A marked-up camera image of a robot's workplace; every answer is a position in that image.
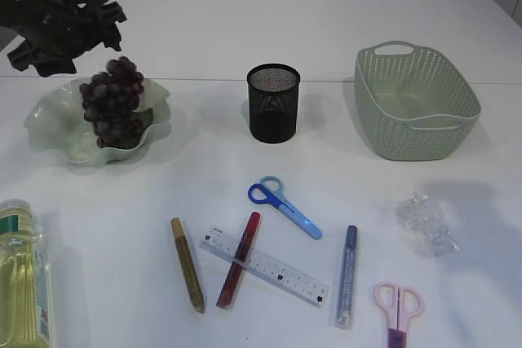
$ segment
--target bunch of grapes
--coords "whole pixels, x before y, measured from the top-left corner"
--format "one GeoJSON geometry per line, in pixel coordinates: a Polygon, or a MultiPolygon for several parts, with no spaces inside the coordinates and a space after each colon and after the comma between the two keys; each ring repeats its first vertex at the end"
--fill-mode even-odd
{"type": "Polygon", "coordinates": [[[100,148],[117,147],[145,130],[141,116],[134,112],[144,92],[143,74],[126,57],[110,60],[106,69],[80,86],[84,118],[92,123],[100,148]]]}

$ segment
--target scissors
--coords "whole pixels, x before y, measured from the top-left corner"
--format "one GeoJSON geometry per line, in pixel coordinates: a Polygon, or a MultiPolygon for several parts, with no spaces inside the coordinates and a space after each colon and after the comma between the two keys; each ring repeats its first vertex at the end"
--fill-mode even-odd
{"type": "Polygon", "coordinates": [[[375,286],[374,300],[384,312],[388,324],[388,348],[406,348],[406,334],[409,321],[424,311],[424,300],[420,293],[410,287],[399,287],[397,284],[384,281],[375,286]],[[393,292],[392,305],[384,303],[379,290],[388,287],[393,292]],[[417,301],[417,310],[407,311],[405,308],[405,294],[411,294],[417,301]]]}
{"type": "Polygon", "coordinates": [[[288,219],[297,224],[299,228],[304,230],[314,240],[318,240],[323,236],[323,233],[319,228],[313,224],[306,216],[301,214],[297,208],[295,208],[283,195],[285,185],[278,178],[272,175],[263,177],[259,180],[259,183],[255,183],[248,190],[249,199],[255,204],[270,204],[274,208],[277,208],[284,214],[288,219]],[[277,189],[273,191],[267,186],[268,182],[274,182],[277,184],[277,189]],[[261,191],[266,197],[264,199],[256,199],[254,197],[254,190],[261,191]]]}

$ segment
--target crumpled plastic bag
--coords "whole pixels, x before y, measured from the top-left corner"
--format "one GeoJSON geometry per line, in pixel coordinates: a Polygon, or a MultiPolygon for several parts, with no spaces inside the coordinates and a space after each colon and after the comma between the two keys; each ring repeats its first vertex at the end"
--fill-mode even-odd
{"type": "Polygon", "coordinates": [[[396,207],[396,220],[405,243],[417,254],[439,257],[460,250],[449,233],[436,200],[417,193],[396,207]]]}

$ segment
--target white tabletop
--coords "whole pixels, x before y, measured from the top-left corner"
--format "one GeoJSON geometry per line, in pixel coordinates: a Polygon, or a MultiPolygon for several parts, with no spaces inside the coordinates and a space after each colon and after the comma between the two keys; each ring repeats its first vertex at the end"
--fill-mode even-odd
{"type": "Polygon", "coordinates": [[[370,293],[390,280],[422,293],[409,346],[516,348],[522,341],[522,85],[474,85],[479,123],[449,158],[386,161],[360,134],[350,83],[303,83],[298,133],[267,145],[248,131],[242,81],[162,81],[171,133],[146,154],[102,169],[29,151],[22,128],[36,100],[63,78],[0,78],[2,199],[26,199],[49,235],[58,347],[385,346],[370,293]],[[279,176],[285,194],[323,230],[312,240],[248,187],[279,176]],[[414,254],[396,203],[417,188],[440,200],[462,250],[414,254]],[[328,284],[317,309],[246,275],[230,311],[215,307],[228,264],[198,246],[212,225],[240,236],[262,214],[256,248],[328,284]],[[183,219],[206,295],[191,307],[170,233],[183,219]],[[352,330],[333,327],[343,237],[360,229],[352,330]]]}
{"type": "MultiPolygon", "coordinates": [[[[279,62],[304,81],[345,81],[360,49],[405,40],[442,51],[470,82],[522,83],[522,29],[493,0],[118,1],[123,53],[150,77],[243,80],[279,62]]],[[[0,76],[21,75],[6,58],[18,43],[0,56],[0,76]]],[[[115,55],[99,46],[78,72],[115,55]]]]}

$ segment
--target green leaf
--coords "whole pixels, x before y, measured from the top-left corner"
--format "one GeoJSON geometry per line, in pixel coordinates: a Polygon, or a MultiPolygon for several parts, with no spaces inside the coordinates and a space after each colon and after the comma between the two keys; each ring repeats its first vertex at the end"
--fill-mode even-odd
{"type": "MultiPolygon", "coordinates": [[[[154,111],[152,109],[147,109],[146,111],[139,112],[138,114],[141,117],[141,121],[144,123],[144,132],[145,132],[145,130],[154,122],[154,111]]],[[[113,147],[120,148],[121,150],[131,150],[132,148],[135,148],[139,144],[142,134],[135,136],[133,138],[124,140],[120,143],[116,143],[113,145],[113,147]]]]}

